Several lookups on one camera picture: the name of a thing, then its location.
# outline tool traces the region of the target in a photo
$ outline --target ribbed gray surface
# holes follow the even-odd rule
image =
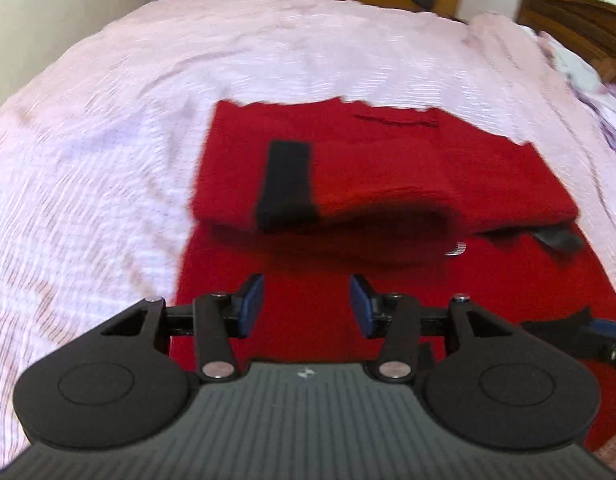
[[[307,368],[314,373],[305,373]],[[438,427],[406,386],[360,365],[254,364],[204,387],[186,415],[142,444],[70,454],[33,446],[8,480],[605,480],[578,446],[506,455]]]

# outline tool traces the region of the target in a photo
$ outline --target circular disc cover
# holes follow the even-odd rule
[[[53,447],[109,449],[171,423],[188,399],[186,374],[167,356],[124,338],[50,354],[15,386],[28,437]]]
[[[581,439],[597,414],[594,375],[548,345],[513,337],[473,341],[428,375],[433,414],[460,437],[505,450],[537,450]]]

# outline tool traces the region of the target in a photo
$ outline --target white logo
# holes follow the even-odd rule
[[[311,370],[310,368],[305,368],[301,372],[297,372],[297,375],[302,379],[310,379],[313,375],[316,375],[317,372]]]

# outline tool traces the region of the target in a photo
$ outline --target wrinkled bed sheet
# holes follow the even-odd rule
[[[440,107],[534,142],[616,288],[616,155],[509,20],[467,27],[334,0],[156,1],[0,108],[0,466],[26,445],[10,396],[31,362],[144,296],[173,297],[215,102],[333,96]]]

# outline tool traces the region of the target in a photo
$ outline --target brown headboard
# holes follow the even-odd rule
[[[616,83],[616,5],[600,0],[521,0],[517,23],[546,31]]]

